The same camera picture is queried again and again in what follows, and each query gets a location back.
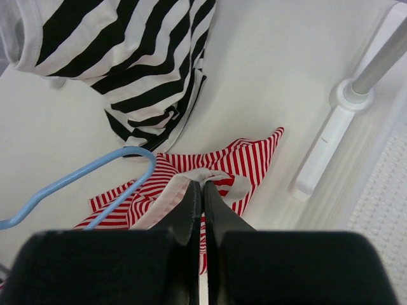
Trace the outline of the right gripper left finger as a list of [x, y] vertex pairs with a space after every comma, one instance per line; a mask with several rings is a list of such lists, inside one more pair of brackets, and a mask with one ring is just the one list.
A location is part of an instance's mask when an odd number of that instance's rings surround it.
[[2, 304], [198, 304], [201, 190], [147, 230], [44, 231], [17, 255]]

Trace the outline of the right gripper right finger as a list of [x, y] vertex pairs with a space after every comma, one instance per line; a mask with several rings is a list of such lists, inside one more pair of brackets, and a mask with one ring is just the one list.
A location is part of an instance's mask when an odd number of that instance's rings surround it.
[[209, 304], [397, 304], [373, 245], [349, 231], [258, 231], [203, 188]]

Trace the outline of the red white striped tank top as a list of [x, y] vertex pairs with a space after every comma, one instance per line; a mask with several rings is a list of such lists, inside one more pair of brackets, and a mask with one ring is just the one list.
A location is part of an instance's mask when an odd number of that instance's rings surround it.
[[204, 154], [156, 156], [150, 178], [115, 208], [97, 229], [149, 229], [178, 205], [191, 181], [214, 183], [223, 201], [243, 216], [265, 178], [285, 129], [263, 140], [240, 138], [225, 148]]

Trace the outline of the blue hanger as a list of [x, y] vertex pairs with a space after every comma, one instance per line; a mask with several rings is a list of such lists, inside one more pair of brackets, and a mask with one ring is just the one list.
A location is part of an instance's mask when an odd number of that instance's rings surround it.
[[156, 168], [156, 157], [153, 153], [141, 147], [134, 146], [124, 147], [110, 152], [107, 155], [96, 159], [95, 161], [85, 165], [84, 167], [74, 171], [73, 173], [70, 173], [69, 175], [66, 175], [65, 177], [62, 177], [56, 182], [36, 192], [14, 216], [1, 221], [1, 229], [5, 230], [19, 225], [46, 197], [50, 196], [53, 193], [56, 193], [60, 189], [79, 180], [89, 173], [94, 172], [96, 169], [114, 161], [115, 159], [130, 155], [138, 155], [146, 158], [149, 162], [148, 168], [142, 175], [142, 177], [137, 179], [126, 191], [119, 195], [112, 204], [110, 204], [101, 214], [96, 216], [96, 218], [94, 218], [94, 220], [92, 220], [85, 227], [86, 231], [95, 229], [114, 209], [121, 205], [125, 199], [127, 199], [133, 192], [135, 192], [139, 187], [143, 185], [143, 183], [145, 183], [150, 178]]

